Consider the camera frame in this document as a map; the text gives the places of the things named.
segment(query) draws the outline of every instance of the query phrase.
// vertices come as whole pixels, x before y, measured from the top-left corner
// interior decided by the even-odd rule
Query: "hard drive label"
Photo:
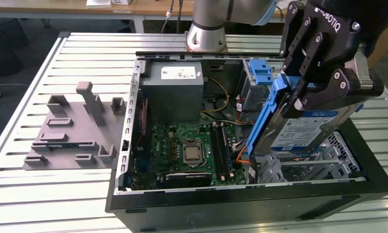
[[[275,141],[272,150],[301,150],[321,133],[323,125],[328,124],[336,111],[307,111],[301,118],[288,119]]]

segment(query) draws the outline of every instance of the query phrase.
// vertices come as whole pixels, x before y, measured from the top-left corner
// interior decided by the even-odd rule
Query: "cardboard box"
[[[112,0],[113,4],[129,5],[132,0]]]

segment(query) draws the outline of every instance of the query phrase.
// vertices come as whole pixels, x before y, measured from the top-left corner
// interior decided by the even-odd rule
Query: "blue drive bay bracket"
[[[259,140],[259,133],[264,130],[264,124],[267,123],[267,120],[269,119],[269,116],[273,114],[273,112],[277,109],[277,96],[280,94],[280,91],[284,90],[288,87],[287,80],[284,75],[273,80],[269,96],[267,98],[267,102],[264,103],[263,110],[260,112],[257,121],[253,125],[253,129],[251,132],[251,135],[247,139],[247,150],[253,151],[253,144]]]
[[[249,70],[255,76],[257,85],[271,85],[273,82],[272,68],[267,64],[265,60],[251,59]]]

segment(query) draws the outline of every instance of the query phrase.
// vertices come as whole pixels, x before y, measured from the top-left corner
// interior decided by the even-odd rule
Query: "wooden desk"
[[[137,15],[161,15],[164,16],[168,8],[170,6],[172,0],[137,0],[134,6],[134,13]],[[180,3],[177,0],[173,0],[173,15],[177,15]],[[195,0],[184,0],[181,15],[192,16],[193,15],[193,1]],[[280,12],[275,11],[273,18],[280,18]]]
[[[133,14],[136,0],[129,5],[113,4],[110,8],[86,9],[86,0],[0,0],[0,12]]]

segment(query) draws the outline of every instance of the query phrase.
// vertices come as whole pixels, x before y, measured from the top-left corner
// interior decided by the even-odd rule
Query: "ram slot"
[[[233,164],[232,164],[232,152],[231,152],[231,147],[228,145],[228,140],[231,140],[227,135],[225,135],[225,130],[224,126],[221,127],[221,135],[224,138],[224,156],[225,156],[225,162],[227,162],[227,168],[229,171],[229,177],[232,178],[235,176],[233,174]]]
[[[220,177],[220,180],[224,181],[229,177],[229,170],[227,167],[227,160],[224,155],[224,142],[225,138],[221,133],[221,126],[216,124],[211,125],[211,139],[212,139],[212,149],[216,165],[216,176]]]

